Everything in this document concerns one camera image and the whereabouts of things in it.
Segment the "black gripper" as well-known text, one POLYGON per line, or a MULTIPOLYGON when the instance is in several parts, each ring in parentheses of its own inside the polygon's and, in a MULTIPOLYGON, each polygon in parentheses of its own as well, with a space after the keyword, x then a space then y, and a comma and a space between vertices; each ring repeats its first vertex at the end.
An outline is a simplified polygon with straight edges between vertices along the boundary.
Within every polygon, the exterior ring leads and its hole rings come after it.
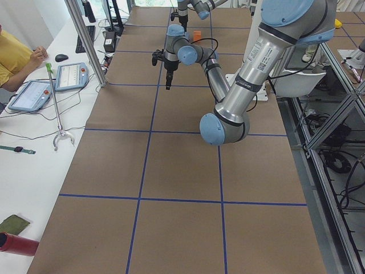
POLYGON ((164 68, 167 71, 165 89, 170 90, 173 81, 173 73, 178 69, 180 61, 176 54, 170 53, 168 50, 156 50, 152 53, 152 65, 156 66, 158 61, 164 63, 164 68))
POLYGON ((188 25, 188 9, 180 10, 174 9, 170 15, 171 21, 174 21, 175 18, 179 19, 179 22, 182 23, 182 27, 184 31, 187 32, 187 25, 188 25))

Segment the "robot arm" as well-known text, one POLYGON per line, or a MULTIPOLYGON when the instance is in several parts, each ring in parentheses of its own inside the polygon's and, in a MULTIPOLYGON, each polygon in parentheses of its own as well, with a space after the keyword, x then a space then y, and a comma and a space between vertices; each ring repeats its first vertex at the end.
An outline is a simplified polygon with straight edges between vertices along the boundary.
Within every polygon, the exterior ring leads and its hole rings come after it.
POLYGON ((211 11, 225 2, 227 2, 227 0, 208 0, 206 2, 201 0, 178 0, 177 9, 173 10, 170 19, 171 21, 174 21, 175 18, 178 18, 180 25, 184 28, 184 31, 187 32, 188 5, 192 5, 192 9, 197 13, 199 18, 205 20, 210 16, 211 11))
POLYGON ((247 108, 279 57, 294 45, 329 41, 336 7, 336 1, 263 1, 258 38, 233 83, 223 76, 215 50, 191 43, 184 27, 176 24, 168 27, 166 47, 152 54, 152 64, 163 62, 167 89, 180 63, 200 64, 217 101, 213 112, 200 120, 201 137, 214 146, 239 142, 249 132, 247 108))

